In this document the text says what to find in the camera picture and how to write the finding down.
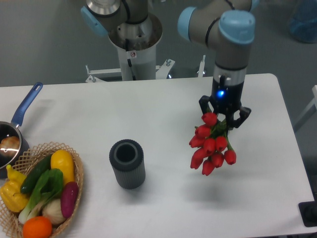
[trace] saucepan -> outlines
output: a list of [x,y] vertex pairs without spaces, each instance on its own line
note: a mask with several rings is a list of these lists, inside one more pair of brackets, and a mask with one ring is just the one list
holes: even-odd
[[22,136],[19,126],[22,126],[24,114],[36,98],[43,84],[37,82],[15,111],[11,122],[0,121],[0,179],[7,178],[6,166],[14,165],[15,161],[30,147]]

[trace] bok choy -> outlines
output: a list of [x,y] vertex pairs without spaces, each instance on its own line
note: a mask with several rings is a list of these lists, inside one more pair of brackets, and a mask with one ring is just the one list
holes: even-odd
[[19,222],[39,215],[40,210],[53,198],[58,197],[63,190],[63,173],[59,169],[46,170],[37,181],[30,200],[19,214]]

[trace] blue light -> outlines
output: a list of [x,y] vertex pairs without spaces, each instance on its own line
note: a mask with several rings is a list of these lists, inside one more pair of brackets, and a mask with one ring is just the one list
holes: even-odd
[[217,92],[217,96],[218,96],[219,98],[222,98],[222,97],[224,96],[224,91],[223,91],[223,90],[218,91],[218,92]]

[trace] robotic arm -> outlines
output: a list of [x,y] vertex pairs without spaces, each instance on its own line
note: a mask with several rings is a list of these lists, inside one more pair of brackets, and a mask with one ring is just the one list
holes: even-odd
[[148,0],[86,0],[81,14],[90,29],[117,48],[123,81],[155,79],[156,44],[162,36]]
[[[238,128],[251,109],[242,107],[241,95],[254,39],[253,10],[259,0],[214,0],[203,9],[186,8],[178,20],[178,32],[188,41],[216,51],[211,96],[199,100],[202,112],[209,103],[216,114],[226,116],[228,129]],[[234,119],[234,113],[240,117]]]

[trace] white table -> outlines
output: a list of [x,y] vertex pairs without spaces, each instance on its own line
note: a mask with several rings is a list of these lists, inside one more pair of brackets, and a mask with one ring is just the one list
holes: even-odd
[[[10,121],[31,86],[0,88],[0,120]],[[201,125],[198,100],[211,78],[44,85],[21,132],[31,146],[64,142],[81,156],[84,193],[65,237],[240,238],[317,231],[298,203],[313,201],[276,77],[247,75],[250,117],[229,139],[237,163],[209,177],[189,168]],[[146,180],[115,180],[108,154],[125,138],[144,150]]]

